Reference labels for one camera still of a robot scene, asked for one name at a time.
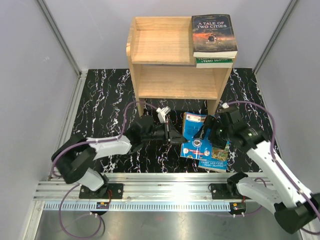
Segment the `blue back-cover treehouse book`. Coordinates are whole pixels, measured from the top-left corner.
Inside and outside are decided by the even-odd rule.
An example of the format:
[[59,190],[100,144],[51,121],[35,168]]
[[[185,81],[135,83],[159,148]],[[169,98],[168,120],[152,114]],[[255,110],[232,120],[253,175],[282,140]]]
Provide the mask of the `blue back-cover treehouse book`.
[[208,139],[198,136],[201,127],[204,126],[206,115],[185,112],[183,115],[182,135],[187,142],[181,145],[180,156],[199,161],[207,161],[212,158],[212,145]]

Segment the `blue 26-storey treehouse book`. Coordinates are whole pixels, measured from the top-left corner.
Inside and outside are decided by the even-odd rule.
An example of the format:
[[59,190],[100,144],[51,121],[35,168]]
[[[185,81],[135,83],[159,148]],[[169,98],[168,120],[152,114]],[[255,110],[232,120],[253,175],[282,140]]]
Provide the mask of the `blue 26-storey treehouse book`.
[[198,167],[208,171],[215,171],[225,173],[227,171],[227,162],[230,149],[230,142],[228,141],[224,149],[213,147],[211,159],[200,160]]

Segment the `dark green 104-storey treehouse book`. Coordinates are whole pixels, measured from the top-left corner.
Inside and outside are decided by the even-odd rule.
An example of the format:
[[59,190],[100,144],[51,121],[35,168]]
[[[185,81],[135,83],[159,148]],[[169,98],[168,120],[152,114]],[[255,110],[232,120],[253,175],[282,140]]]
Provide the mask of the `dark green 104-storey treehouse book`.
[[234,58],[200,58],[196,57],[197,68],[231,68]]

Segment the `dark Tale of Two Cities book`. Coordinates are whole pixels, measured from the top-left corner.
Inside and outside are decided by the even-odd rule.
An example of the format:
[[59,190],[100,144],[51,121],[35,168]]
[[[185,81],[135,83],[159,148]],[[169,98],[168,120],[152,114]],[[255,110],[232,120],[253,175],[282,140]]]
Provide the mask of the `dark Tale of Two Cities book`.
[[192,40],[195,58],[233,59],[238,45],[229,14],[193,15]]

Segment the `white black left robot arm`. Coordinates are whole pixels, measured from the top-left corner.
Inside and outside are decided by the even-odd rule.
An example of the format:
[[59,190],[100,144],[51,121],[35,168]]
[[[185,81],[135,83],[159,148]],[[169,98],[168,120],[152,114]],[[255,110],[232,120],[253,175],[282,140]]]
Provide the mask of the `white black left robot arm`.
[[65,183],[85,186],[95,198],[101,199],[107,195],[109,179],[93,170],[91,162],[112,155],[135,153],[149,141],[179,145],[188,140],[175,129],[168,117],[156,125],[151,115],[144,115],[121,136],[84,138],[80,134],[73,135],[52,155],[51,161]]

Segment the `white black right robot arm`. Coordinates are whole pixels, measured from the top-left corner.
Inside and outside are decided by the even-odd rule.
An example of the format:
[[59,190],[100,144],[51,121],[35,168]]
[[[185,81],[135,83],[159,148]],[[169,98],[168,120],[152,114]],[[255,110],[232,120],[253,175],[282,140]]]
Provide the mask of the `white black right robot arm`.
[[274,187],[271,190],[239,172],[226,180],[224,191],[229,197],[254,200],[289,234],[320,217],[319,193],[313,193],[292,173],[275,151],[274,141],[261,128],[248,125],[237,107],[228,106],[217,116],[207,115],[195,136],[219,149],[233,144],[259,165]]

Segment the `wooden shelf stand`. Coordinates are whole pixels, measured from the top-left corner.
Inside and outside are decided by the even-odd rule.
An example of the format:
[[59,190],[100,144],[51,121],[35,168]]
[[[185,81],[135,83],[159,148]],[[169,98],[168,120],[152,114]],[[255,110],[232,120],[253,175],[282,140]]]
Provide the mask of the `wooden shelf stand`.
[[205,100],[213,115],[232,71],[196,67],[190,16],[134,17],[126,55],[140,115],[145,99]]

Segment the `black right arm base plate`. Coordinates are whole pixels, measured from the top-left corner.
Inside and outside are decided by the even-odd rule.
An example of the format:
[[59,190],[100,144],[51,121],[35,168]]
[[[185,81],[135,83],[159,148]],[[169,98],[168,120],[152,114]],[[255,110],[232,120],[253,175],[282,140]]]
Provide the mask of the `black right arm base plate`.
[[208,190],[213,200],[243,199],[243,196],[238,192],[237,188],[227,183],[210,183]]

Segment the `aluminium rail frame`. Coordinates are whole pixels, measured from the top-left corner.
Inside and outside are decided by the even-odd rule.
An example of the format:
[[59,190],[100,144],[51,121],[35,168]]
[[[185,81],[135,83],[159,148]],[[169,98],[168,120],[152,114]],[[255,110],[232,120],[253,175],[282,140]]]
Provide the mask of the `aluminium rail frame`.
[[[66,140],[71,135],[73,120],[76,117],[76,107],[79,105],[81,98],[80,91],[83,92],[85,86],[89,86],[86,83],[89,75],[98,70],[89,69],[83,70],[78,78],[78,83],[71,98],[71,104],[68,110],[68,121],[65,123],[62,131],[62,136],[59,139],[59,144],[62,144],[62,140]],[[249,81],[251,85],[255,84],[255,94],[257,97],[251,96],[250,100],[258,100],[263,104],[262,94],[258,92],[258,83],[254,79],[255,72],[251,68],[234,68],[231,71],[231,80],[236,80],[237,76],[239,84],[244,84],[242,89],[248,86]],[[258,183],[263,184],[266,181],[267,186],[272,190],[273,184],[268,180],[267,176],[262,172],[245,172],[251,179],[261,178]],[[227,178],[236,174],[236,172],[227,173],[108,173],[111,183],[123,183],[123,199],[115,200],[115,202],[170,202],[170,203],[189,203],[189,202],[236,202],[236,200],[209,200],[209,189],[205,190],[205,187],[210,183],[223,184],[226,183]],[[59,177],[49,176],[46,180],[38,183],[34,202],[33,210],[30,213],[30,219],[27,224],[23,240],[36,240],[37,232],[40,231],[41,217],[45,211],[44,205],[48,201],[61,201],[63,195],[69,190],[66,183],[62,182]],[[78,199],[78,193],[80,187],[75,188],[76,192],[71,193],[66,197],[67,201],[89,201]],[[97,199],[92,199],[89,202],[99,202]]]

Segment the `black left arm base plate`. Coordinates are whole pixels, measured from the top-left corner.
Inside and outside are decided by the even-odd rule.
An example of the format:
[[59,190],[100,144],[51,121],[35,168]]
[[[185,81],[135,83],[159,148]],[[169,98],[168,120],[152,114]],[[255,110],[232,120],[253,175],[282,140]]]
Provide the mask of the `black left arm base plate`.
[[96,191],[90,190],[86,186],[82,186],[79,192],[80,199],[116,199],[120,200],[123,198],[123,183],[109,183],[109,178],[106,175],[101,175],[104,180],[104,184],[101,188]]

